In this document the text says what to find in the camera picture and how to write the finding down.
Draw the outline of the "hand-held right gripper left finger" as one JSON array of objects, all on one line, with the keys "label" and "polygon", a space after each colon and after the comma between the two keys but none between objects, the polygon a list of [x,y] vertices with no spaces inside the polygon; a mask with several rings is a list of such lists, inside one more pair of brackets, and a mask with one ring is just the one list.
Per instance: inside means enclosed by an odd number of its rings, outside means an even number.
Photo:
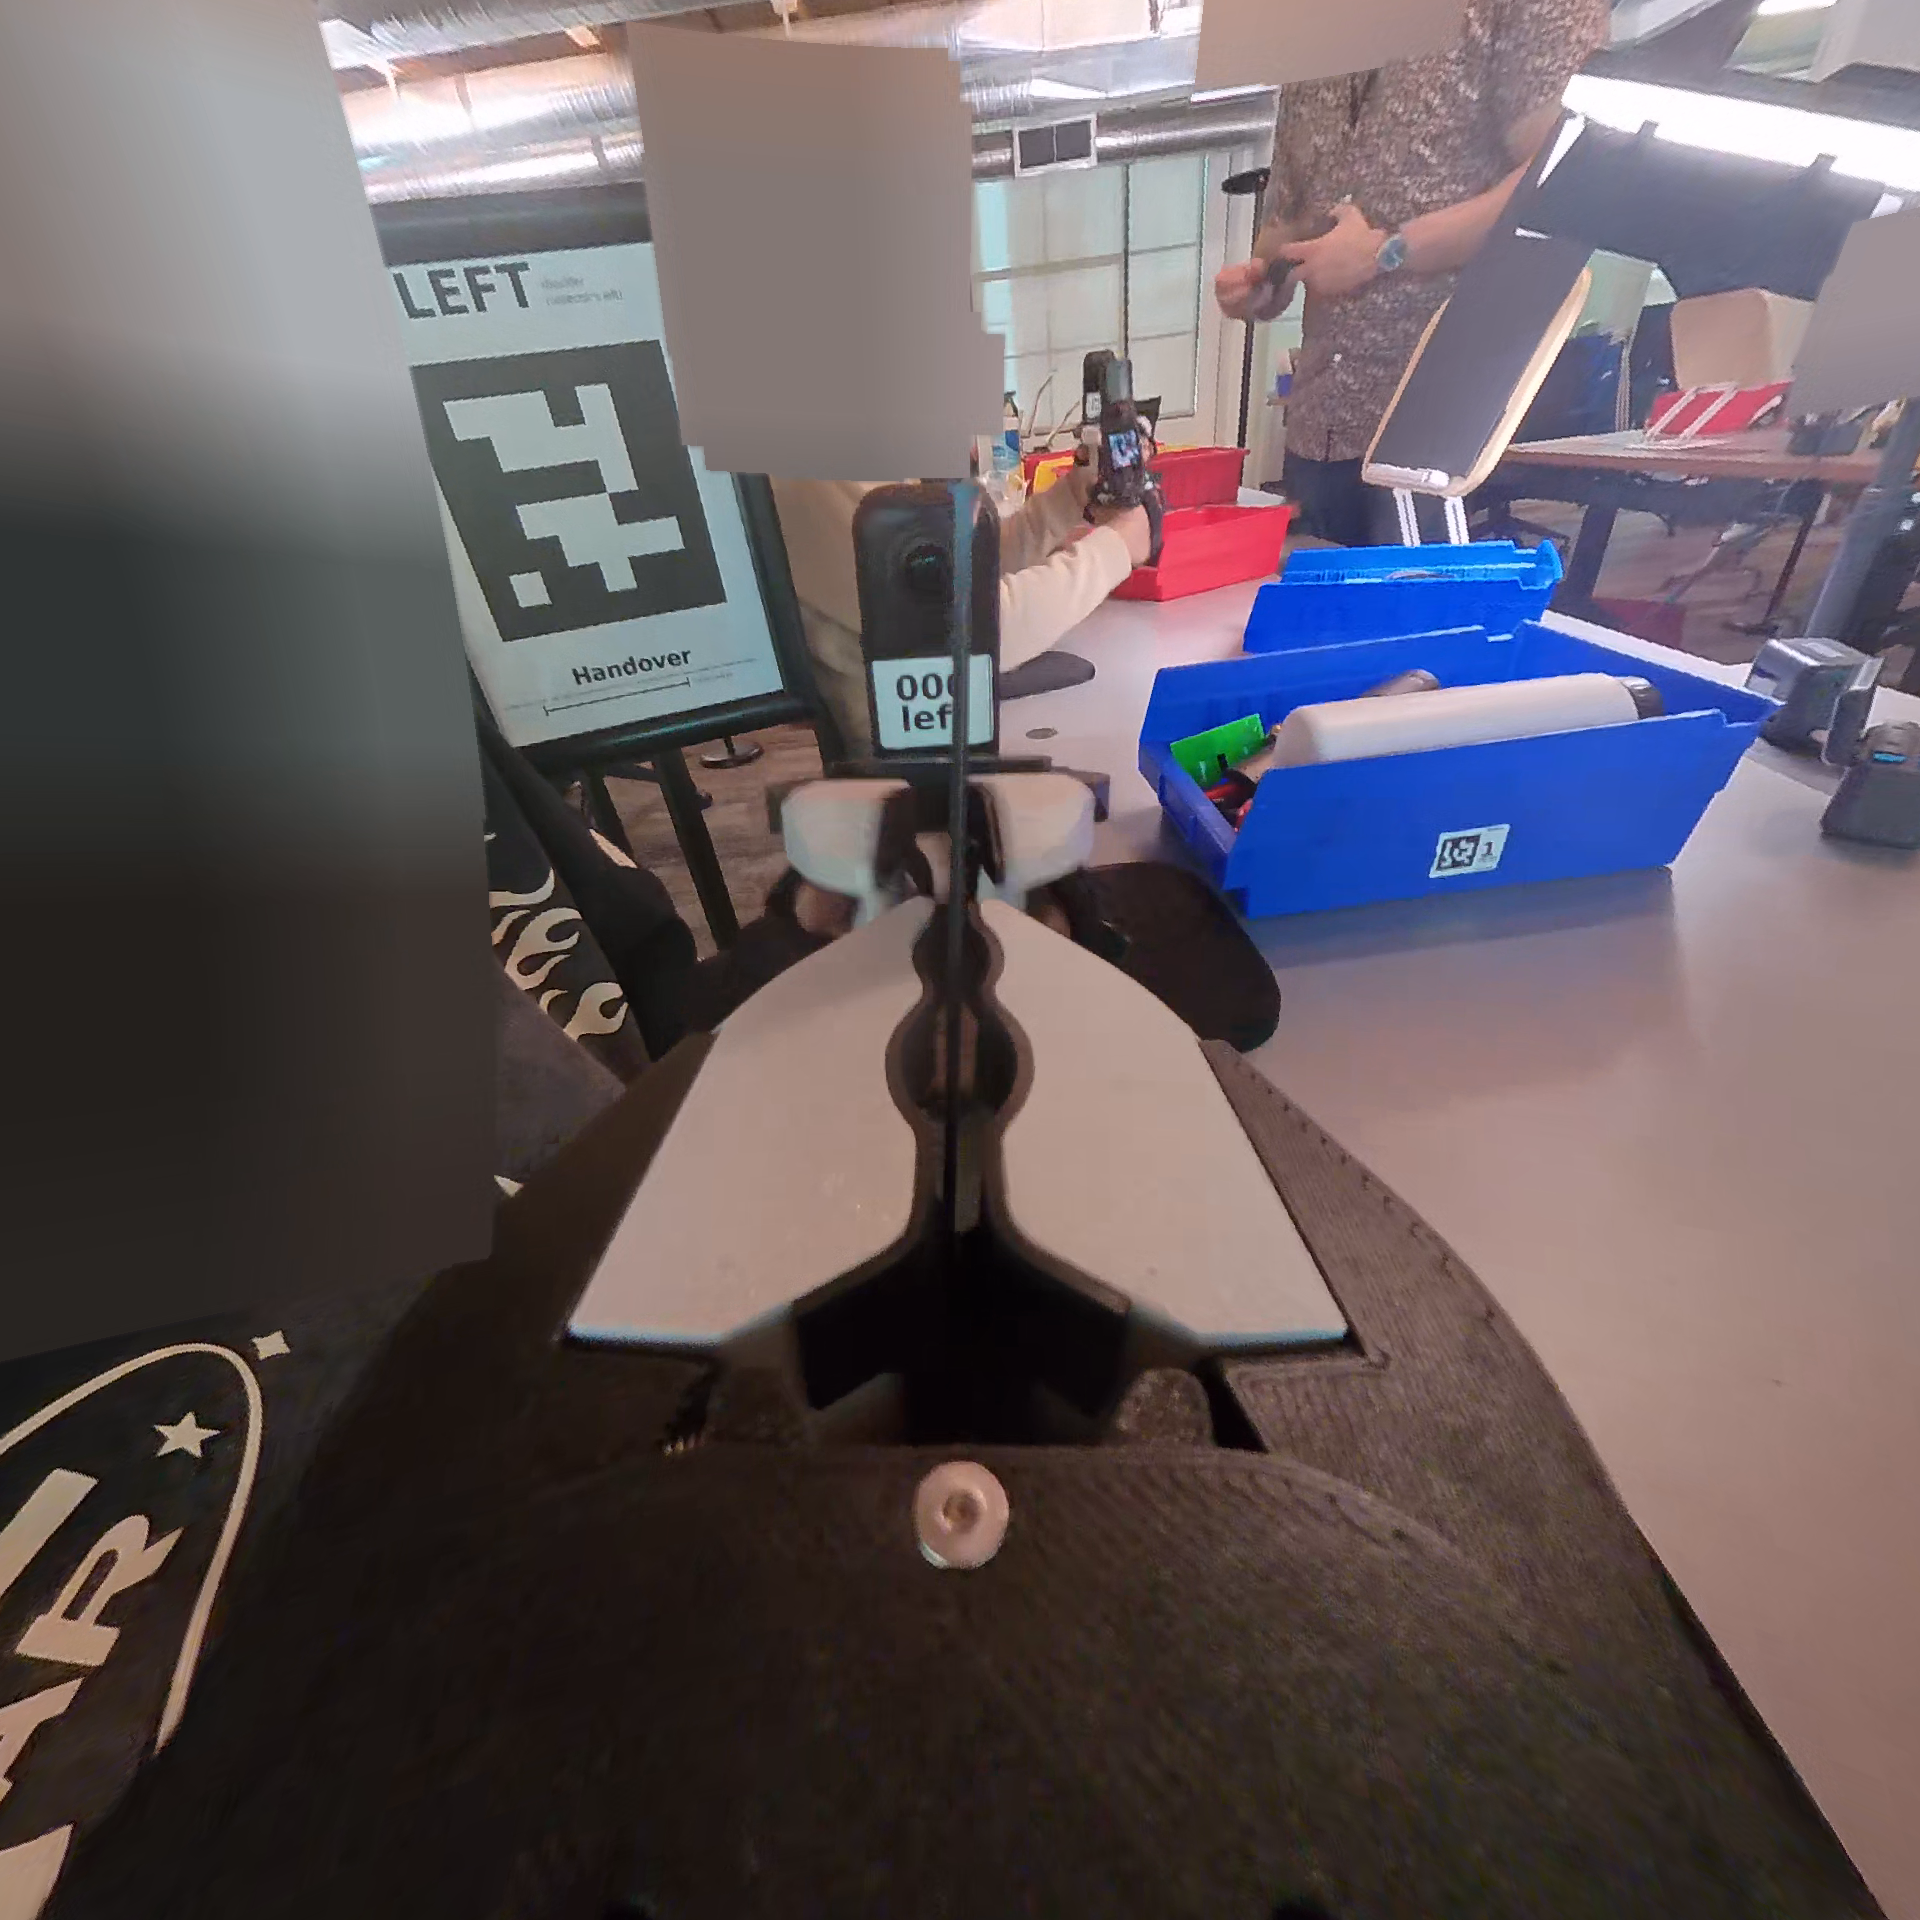
[{"label": "hand-held right gripper left finger", "polygon": [[731,1341],[901,1242],[916,1132],[890,1044],[931,902],[811,954],[723,1021],[573,1305],[580,1341]]}]

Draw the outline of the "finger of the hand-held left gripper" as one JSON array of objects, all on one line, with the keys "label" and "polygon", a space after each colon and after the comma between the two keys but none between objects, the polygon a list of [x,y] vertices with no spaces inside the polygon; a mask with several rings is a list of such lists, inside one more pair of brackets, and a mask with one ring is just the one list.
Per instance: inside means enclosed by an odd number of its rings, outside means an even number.
[{"label": "finger of the hand-held left gripper", "polygon": [[1083,870],[1094,849],[1096,787],[1076,772],[972,778],[983,840],[975,900],[1026,909],[1030,898]]},{"label": "finger of the hand-held left gripper", "polygon": [[850,925],[899,905],[919,857],[919,797],[899,778],[823,778],[780,800],[788,869],[819,896],[840,902]]}]

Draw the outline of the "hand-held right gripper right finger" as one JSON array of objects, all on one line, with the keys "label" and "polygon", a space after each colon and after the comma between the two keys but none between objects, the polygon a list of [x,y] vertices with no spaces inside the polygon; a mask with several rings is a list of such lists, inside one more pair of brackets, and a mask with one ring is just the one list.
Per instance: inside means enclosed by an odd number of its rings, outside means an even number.
[{"label": "hand-held right gripper right finger", "polygon": [[1340,1341],[1349,1322],[1188,1021],[1008,902],[980,909],[1015,1030],[999,1186],[1042,1257],[1188,1341]]}]

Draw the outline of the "blue bin with white label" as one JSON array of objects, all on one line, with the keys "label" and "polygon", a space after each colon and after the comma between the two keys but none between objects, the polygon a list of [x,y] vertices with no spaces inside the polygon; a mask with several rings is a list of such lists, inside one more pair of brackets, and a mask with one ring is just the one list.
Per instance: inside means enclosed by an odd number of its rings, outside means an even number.
[{"label": "blue bin with white label", "polygon": [[[1271,730],[1314,705],[1380,707],[1370,691],[1410,669],[1478,698],[1575,677],[1635,682],[1660,709],[1283,768],[1259,778],[1236,825],[1178,757],[1180,742],[1248,718]],[[1199,874],[1258,922],[1666,869],[1778,709],[1702,664],[1527,621],[1503,637],[1432,632],[1163,667],[1139,764]]]}]

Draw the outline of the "black cushion pad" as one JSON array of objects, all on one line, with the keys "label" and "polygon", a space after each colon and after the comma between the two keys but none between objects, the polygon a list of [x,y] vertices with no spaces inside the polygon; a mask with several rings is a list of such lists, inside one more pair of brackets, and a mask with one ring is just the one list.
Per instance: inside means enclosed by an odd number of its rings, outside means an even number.
[{"label": "black cushion pad", "polygon": [[1187,869],[1134,859],[1026,896],[1034,914],[1126,974],[1199,1041],[1250,1053],[1279,1026],[1279,982],[1234,913]]}]

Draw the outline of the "green plastic block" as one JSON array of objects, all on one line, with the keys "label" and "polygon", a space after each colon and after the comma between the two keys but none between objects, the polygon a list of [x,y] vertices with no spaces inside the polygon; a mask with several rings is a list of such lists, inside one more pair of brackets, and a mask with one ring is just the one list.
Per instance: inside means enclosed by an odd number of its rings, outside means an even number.
[{"label": "green plastic block", "polygon": [[1180,736],[1168,742],[1172,761],[1203,788],[1227,781],[1234,772],[1258,761],[1274,730],[1259,713],[1246,713],[1227,724]]}]

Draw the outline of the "blue plastic bin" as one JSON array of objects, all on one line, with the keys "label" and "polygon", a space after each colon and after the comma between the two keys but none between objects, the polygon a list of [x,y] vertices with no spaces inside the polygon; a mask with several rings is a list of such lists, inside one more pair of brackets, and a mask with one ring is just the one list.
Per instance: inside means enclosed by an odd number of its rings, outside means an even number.
[{"label": "blue plastic bin", "polygon": [[1259,587],[1240,651],[1271,656],[1451,632],[1502,637],[1538,620],[1564,577],[1551,545],[1302,546]]}]

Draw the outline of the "white cylinder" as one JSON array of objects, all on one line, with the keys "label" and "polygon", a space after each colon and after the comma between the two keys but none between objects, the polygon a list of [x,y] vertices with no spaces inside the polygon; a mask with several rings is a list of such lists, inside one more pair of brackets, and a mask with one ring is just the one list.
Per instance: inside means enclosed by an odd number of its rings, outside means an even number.
[{"label": "white cylinder", "polygon": [[1635,724],[1666,713],[1646,680],[1580,673],[1477,685],[1416,685],[1299,707],[1271,732],[1261,771],[1448,753],[1503,741]]}]

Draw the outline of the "black panel on white stand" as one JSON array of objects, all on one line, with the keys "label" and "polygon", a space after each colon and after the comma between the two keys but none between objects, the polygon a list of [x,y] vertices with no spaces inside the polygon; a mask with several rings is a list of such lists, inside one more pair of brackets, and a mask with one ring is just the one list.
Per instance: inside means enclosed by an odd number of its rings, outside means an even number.
[{"label": "black panel on white stand", "polygon": [[1594,249],[1499,232],[1427,325],[1360,478],[1389,496],[1399,541],[1421,539],[1421,505],[1447,539],[1469,539],[1468,496],[1499,467],[1589,299]]}]

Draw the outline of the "wooden background desk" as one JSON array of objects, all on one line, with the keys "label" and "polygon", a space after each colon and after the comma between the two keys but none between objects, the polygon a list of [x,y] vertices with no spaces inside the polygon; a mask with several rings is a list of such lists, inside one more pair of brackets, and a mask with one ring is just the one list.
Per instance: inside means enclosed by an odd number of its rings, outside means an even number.
[{"label": "wooden background desk", "polygon": [[1759,621],[1744,629],[1772,637],[1786,632],[1788,590],[1820,509],[1830,499],[1859,501],[1878,474],[1882,458],[1871,449],[1803,452],[1780,427],[1707,438],[1620,433],[1510,446],[1482,492],[1502,509],[1520,501],[1580,509],[1551,604],[1587,620],[1599,614],[1599,577],[1620,516],[1642,514],[1674,531],[1719,531],[1744,509],[1786,505],[1791,549]]}]

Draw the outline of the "small grey device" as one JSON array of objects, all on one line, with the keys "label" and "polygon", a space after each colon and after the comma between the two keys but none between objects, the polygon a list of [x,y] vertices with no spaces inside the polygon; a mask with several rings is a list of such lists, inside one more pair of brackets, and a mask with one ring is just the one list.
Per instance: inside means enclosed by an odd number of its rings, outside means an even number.
[{"label": "small grey device", "polygon": [[1744,689],[1774,701],[1759,724],[1767,746],[1820,757],[1851,760],[1882,685],[1884,659],[1824,637],[1765,641]]}]

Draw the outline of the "red tray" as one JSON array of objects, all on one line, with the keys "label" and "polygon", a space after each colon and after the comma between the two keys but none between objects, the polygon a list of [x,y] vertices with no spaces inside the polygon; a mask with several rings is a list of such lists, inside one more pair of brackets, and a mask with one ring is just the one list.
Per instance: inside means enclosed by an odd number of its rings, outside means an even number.
[{"label": "red tray", "polygon": [[1647,406],[1646,442],[1712,442],[1746,434],[1782,412],[1789,380],[1738,387],[1719,381],[1669,392]]}]

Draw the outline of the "black handheld device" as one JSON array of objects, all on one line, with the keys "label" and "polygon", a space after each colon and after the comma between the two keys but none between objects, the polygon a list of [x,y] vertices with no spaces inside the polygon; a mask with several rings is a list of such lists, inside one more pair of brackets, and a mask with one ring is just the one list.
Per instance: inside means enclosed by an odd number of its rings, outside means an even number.
[{"label": "black handheld device", "polygon": [[1839,764],[1822,837],[1860,849],[1918,851],[1918,724],[1867,726]]}]

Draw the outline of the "black tripod pole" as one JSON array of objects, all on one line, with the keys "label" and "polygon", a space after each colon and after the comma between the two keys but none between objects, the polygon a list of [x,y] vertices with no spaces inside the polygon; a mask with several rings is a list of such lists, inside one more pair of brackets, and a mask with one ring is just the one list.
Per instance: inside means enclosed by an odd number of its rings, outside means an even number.
[{"label": "black tripod pole", "polygon": [[1895,643],[1918,570],[1916,414],[1895,424],[1875,485],[1850,512],[1839,549],[1822,577],[1800,634],[1860,654]]}]

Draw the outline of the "black softbox light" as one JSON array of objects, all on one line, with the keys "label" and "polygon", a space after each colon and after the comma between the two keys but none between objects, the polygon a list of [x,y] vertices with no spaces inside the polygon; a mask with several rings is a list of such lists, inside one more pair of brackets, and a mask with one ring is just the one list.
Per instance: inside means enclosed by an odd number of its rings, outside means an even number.
[{"label": "black softbox light", "polygon": [[1653,130],[1565,123],[1518,195],[1518,229],[1628,257],[1683,299],[1757,290],[1815,302],[1887,188],[1806,165],[1701,150]]}]

